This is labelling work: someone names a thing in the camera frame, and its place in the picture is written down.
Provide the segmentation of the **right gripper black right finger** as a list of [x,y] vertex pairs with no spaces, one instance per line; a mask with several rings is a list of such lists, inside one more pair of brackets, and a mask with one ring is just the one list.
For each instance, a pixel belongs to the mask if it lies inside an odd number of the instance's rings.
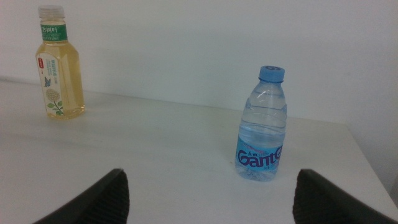
[[397,224],[311,169],[298,173],[292,213],[298,224]]

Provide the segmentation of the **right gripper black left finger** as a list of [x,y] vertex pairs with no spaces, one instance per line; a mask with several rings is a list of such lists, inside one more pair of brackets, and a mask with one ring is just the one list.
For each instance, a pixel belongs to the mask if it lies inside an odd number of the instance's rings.
[[80,195],[35,224],[126,224],[130,199],[126,173],[113,169]]

